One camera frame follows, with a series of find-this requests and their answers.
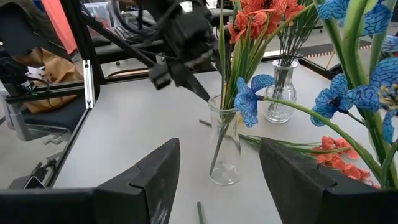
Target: vase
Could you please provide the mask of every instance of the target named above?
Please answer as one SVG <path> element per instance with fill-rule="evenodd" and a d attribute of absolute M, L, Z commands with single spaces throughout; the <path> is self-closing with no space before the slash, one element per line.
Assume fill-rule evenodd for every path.
<path fill-rule="evenodd" d="M 219 185 L 231 185 L 239 180 L 241 145 L 238 135 L 236 108 L 221 110 L 221 95 L 210 98 L 210 179 Z"/>
<path fill-rule="evenodd" d="M 297 92 L 292 83 L 292 76 L 293 70 L 297 67 L 298 63 L 293 61 L 291 66 L 283 67 L 279 65 L 279 60 L 275 60 L 272 64 L 274 66 L 275 85 L 267 87 L 264 96 L 295 103 Z M 294 112 L 293 108 L 280 103 L 264 101 L 263 104 L 264 115 L 272 123 L 284 123 L 289 120 Z"/>

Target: floor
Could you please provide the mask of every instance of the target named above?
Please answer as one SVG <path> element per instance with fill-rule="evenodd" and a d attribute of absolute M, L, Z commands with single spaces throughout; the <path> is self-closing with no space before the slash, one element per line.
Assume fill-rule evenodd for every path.
<path fill-rule="evenodd" d="M 393 24 L 389 29 L 389 34 L 395 34 L 397 30 L 397 26 Z M 321 33 L 319 30 L 314 30 L 303 47 L 329 43 L 329 38 L 325 32 Z M 274 50 L 279 50 L 279 41 L 277 39 L 274 39 L 267 48 L 267 51 Z M 364 61 L 369 60 L 370 49 L 361 50 L 361 56 Z M 332 57 L 331 55 L 312 57 L 310 60 L 328 68 L 338 64 L 337 57 Z M 75 64 L 81 70 L 81 63 L 76 62 Z M 119 70 L 140 67 L 144 67 L 143 64 L 134 59 L 120 61 L 119 66 L 114 62 L 102 65 L 106 76 Z M 0 104 L 0 118 L 4 116 L 2 107 L 3 105 Z M 65 147 L 65 143 L 59 146 L 53 144 L 45 146 L 43 144 L 44 139 L 22 142 L 18 139 L 16 133 L 7 127 L 6 123 L 0 125 L 0 189 L 8 188 L 15 178 L 29 175 L 38 162 L 44 162 L 46 157 L 62 151 Z"/>

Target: brown bag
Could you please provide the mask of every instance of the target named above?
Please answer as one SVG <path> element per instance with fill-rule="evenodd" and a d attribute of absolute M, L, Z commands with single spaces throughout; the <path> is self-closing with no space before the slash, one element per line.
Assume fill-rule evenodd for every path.
<path fill-rule="evenodd" d="M 13 59 L 19 63 L 31 67 L 45 66 L 43 80 L 49 84 L 63 83 L 82 80 L 83 77 L 77 71 L 76 66 L 68 60 L 61 58 L 48 50 L 36 47 L 29 55 L 14 56 Z M 63 96 L 58 98 L 25 102 L 24 104 L 32 113 L 43 113 L 53 111 L 71 102 L 77 96 Z"/>

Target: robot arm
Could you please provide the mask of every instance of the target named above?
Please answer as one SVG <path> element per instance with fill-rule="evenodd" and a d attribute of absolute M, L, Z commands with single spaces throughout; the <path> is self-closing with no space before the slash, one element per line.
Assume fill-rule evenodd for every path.
<path fill-rule="evenodd" d="M 184 1 L 135 0 L 157 21 L 154 38 L 162 37 L 166 55 L 178 58 L 167 60 L 166 65 L 156 65 L 149 78 L 158 90 L 167 86 L 172 78 L 176 86 L 183 86 L 208 101 L 210 96 L 189 68 L 210 57 L 218 46 L 212 34 L 211 12 L 202 0 L 192 0 L 195 7 L 185 12 L 180 6 Z"/>

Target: clear glass vase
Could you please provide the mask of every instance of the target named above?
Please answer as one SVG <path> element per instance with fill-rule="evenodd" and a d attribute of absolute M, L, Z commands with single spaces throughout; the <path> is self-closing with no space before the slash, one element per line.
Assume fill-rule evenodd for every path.
<path fill-rule="evenodd" d="M 238 168 L 241 144 L 238 135 L 238 110 L 221 110 L 221 95 L 210 98 L 210 179 L 219 185 L 231 185 L 239 180 Z"/>
<path fill-rule="evenodd" d="M 264 92 L 265 97 L 278 100 L 296 102 L 297 92 L 292 83 L 293 70 L 298 63 L 293 61 L 291 66 L 283 67 L 279 65 L 279 60 L 273 61 L 275 85 L 269 86 Z M 289 120 L 294 109 L 279 103 L 264 101 L 264 115 L 272 123 L 284 123 Z"/>

